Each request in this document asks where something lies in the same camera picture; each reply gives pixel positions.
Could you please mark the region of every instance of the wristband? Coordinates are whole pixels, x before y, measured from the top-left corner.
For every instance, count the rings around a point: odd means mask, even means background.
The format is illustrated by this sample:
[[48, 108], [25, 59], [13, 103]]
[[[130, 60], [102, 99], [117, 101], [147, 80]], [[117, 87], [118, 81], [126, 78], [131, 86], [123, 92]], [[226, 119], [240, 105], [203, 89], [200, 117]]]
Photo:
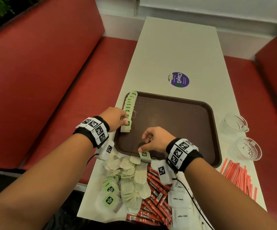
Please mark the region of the wristband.
[[194, 159], [203, 158], [193, 143], [181, 138], [172, 140], [166, 147], [166, 152], [168, 153], [166, 163], [175, 173], [178, 171], [184, 172]]
[[109, 138], [110, 127], [100, 116], [87, 118], [78, 126], [73, 134], [80, 133], [85, 135], [93, 144], [93, 147], [100, 148]]

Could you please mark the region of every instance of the white table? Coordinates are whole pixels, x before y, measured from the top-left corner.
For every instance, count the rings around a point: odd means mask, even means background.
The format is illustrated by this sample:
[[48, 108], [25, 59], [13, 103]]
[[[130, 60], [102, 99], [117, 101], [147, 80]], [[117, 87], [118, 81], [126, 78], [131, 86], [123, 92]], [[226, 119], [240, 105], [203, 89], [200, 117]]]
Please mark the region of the white table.
[[[168, 76], [173, 72], [185, 74], [189, 85], [179, 88], [170, 84]], [[215, 27], [147, 17], [116, 106], [121, 108], [125, 95], [133, 90], [206, 102], [217, 126], [227, 113], [239, 113]], [[226, 137], [218, 132], [218, 136], [224, 161], [230, 144], [245, 134]], [[247, 166], [252, 184], [258, 188], [257, 203], [266, 209], [253, 162], [241, 165]], [[99, 222], [125, 220], [124, 205], [117, 214], [95, 205], [103, 173], [103, 162], [97, 160], [78, 216]]]

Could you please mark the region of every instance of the left hand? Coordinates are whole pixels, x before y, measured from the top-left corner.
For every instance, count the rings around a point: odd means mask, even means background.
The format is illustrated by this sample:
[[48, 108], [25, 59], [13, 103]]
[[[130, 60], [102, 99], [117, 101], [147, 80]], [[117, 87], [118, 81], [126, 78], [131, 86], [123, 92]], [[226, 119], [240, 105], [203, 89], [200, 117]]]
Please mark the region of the left hand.
[[99, 115], [103, 118], [110, 126], [110, 131], [116, 131], [122, 125], [127, 125], [128, 121], [124, 120], [123, 118], [127, 119], [127, 113], [119, 109], [118, 107], [109, 107], [104, 112]]

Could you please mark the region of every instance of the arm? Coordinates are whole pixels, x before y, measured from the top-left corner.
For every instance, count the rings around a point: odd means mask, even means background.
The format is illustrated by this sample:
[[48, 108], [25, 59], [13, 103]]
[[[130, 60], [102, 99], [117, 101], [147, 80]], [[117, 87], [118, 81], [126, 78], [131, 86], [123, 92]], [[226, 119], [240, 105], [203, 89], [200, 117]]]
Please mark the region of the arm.
[[[139, 151], [166, 152], [175, 139], [160, 127], [150, 127]], [[194, 159], [185, 169], [185, 178], [199, 206], [216, 229], [277, 229], [275, 220], [248, 195], [227, 180], [202, 158]]]
[[[126, 113], [109, 108], [100, 116], [110, 131], [127, 124]], [[78, 183], [93, 145], [74, 134], [0, 193], [0, 229], [42, 229]]]

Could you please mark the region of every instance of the right hand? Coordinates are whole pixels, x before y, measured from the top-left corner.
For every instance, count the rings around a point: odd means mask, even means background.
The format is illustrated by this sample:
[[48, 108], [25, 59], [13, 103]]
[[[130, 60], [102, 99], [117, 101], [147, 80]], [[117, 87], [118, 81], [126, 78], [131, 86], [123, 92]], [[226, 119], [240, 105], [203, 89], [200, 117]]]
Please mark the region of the right hand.
[[147, 152], [156, 150], [158, 152], [166, 152], [167, 145], [175, 138], [176, 137], [161, 127], [149, 127], [142, 136], [146, 144], [139, 147], [138, 151]]

